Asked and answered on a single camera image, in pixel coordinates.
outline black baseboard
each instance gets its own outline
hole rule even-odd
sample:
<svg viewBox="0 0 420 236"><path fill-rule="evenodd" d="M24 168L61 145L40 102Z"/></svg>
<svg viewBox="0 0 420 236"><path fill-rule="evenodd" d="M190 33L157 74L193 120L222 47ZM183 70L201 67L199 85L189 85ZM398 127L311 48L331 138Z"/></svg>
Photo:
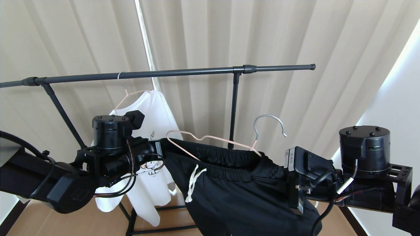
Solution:
<svg viewBox="0 0 420 236"><path fill-rule="evenodd" d="M350 223L353 230L356 232L357 236L368 236L366 231L363 227L359 224L359 222L354 217L353 213L349 210L348 207L339 207L347 221Z"/></svg>
<svg viewBox="0 0 420 236"><path fill-rule="evenodd" d="M16 203L15 207L13 207L12 211L10 211L9 215L0 225L0 236L6 236L9 230L12 228L13 224L25 209L28 202L24 204L21 201L18 201L18 203Z"/></svg>

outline black clothing rack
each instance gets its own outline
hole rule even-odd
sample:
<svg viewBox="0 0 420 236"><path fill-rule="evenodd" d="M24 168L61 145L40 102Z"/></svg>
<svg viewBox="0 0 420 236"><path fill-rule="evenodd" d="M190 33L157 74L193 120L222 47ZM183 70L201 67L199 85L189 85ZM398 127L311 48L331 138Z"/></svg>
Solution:
<svg viewBox="0 0 420 236"><path fill-rule="evenodd" d="M297 70L315 70L315 64L310 65L295 65L295 66L253 66L253 65L243 65L243 66L234 66L234 67L222 67L222 68L202 68L202 69L184 69L184 70L168 70L168 71L143 71L143 72L122 72L122 73L104 73L104 74L88 74L88 75L74 75L74 76L55 76L55 77L29 77L20 81L11 81L0 83L0 88L7 87L16 87L16 86L42 86L48 96L51 98L51 101L54 103L67 127L70 129L70 132L73 134L80 148L86 148L86 145L83 143L79 133L72 124L70 118L67 116L66 111L60 104L57 96L54 93L53 88L50 84L55 83L66 83L66 82L76 82L76 81L95 81L95 80L109 80L117 79L119 76L120 79L134 79L134 78L149 78L149 77L169 77L169 76L190 76L190 75L208 75L208 74L234 74L233 79L233 92L232 92L232 109L231 109L231 124L230 124L230 133L229 140L234 140L234 130L235 130L235 116L236 116L236 102L238 99L238 87L239 87L239 77L242 74L250 74L259 71L297 71ZM233 144L228 144L229 149L233 149ZM174 230L183 230L189 228L196 228L196 225L193 226L182 226L174 228L163 228L163 229L153 229L145 231L134 231L134 225L137 218L137 213L133 209L131 214L127 212L125 207L120 203L119 207L121 208L123 214L129 221L127 228L126 236L136 235L136 234L146 234L146 233L158 233ZM159 207L156 210L172 210L185 208L185 205L182 206L173 206L173 207Z"/></svg>

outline black shorts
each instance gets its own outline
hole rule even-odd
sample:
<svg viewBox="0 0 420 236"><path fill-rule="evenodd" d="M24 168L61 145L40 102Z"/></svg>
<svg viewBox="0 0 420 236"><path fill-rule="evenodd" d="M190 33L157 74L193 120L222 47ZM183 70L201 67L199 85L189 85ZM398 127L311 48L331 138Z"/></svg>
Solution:
<svg viewBox="0 0 420 236"><path fill-rule="evenodd" d="M165 165L175 183L188 197L190 177L195 180L191 202L186 207L204 236L307 236L319 217L317 209L304 202L304 214L288 207L284 189L261 182L284 180L283 167L252 151L229 150L174 139L202 162L161 140ZM321 231L319 224L316 232Z"/></svg>

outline wooden floor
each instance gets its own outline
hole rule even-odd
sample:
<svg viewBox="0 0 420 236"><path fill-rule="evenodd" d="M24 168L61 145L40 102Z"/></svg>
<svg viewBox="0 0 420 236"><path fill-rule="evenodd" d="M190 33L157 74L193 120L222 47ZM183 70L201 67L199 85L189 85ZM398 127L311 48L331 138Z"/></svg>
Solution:
<svg viewBox="0 0 420 236"><path fill-rule="evenodd" d="M131 210L126 197L123 204ZM183 205L184 200L175 195L168 206ZM320 204L318 209L323 212L327 204ZM323 230L320 236L357 236L341 211L334 207L332 212L322 221ZM166 210L160 212L160 225L156 228L194 225L193 220L184 209ZM70 214L60 214L44 204L31 201L13 225L8 236L124 236L128 221L119 207L105 213L97 209L95 200L79 211ZM135 230L155 229L149 223L137 217ZM198 229L149 233L144 236L201 236Z"/></svg>

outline hanger hook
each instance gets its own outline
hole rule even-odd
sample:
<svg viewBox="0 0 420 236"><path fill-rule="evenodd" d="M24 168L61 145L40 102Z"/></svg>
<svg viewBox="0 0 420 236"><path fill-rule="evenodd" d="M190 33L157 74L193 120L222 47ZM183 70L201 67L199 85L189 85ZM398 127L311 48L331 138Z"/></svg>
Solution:
<svg viewBox="0 0 420 236"><path fill-rule="evenodd" d="M118 80L118 83L120 83L120 85L125 89L125 91L127 91L127 88L124 86L124 84L122 84L121 82L120 82L120 75L121 75L121 73L123 73L123 72L120 72L120 73L118 73L118 75L117 75L117 80Z"/></svg>
<svg viewBox="0 0 420 236"><path fill-rule="evenodd" d="M277 118L277 117L275 117L275 116L273 116L273 115L270 115L270 114L264 114L264 115L259 115L257 118L255 118L255 121L254 121L254 130L255 130L255 134L257 135L257 136L255 137L255 141L257 141L257 140L258 140L257 120L258 120L259 118L261 118L261 117L264 117L264 116L269 116L269 117L272 117L272 118L276 119L278 122L280 122L280 124L281 124L281 132L282 132L283 136L287 137L287 135L284 133L284 126L283 126L283 122L281 122L281 120L280 120L279 118Z"/></svg>

